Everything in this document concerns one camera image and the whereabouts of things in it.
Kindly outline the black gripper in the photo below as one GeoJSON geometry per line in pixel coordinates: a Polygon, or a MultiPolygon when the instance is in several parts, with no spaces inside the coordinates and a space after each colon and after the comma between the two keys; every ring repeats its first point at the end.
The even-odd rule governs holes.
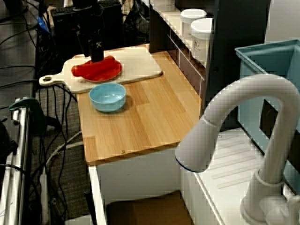
{"type": "Polygon", "coordinates": [[[85,57],[90,56],[92,62],[104,59],[103,50],[103,10],[75,10],[78,31],[78,42],[85,57]]]}

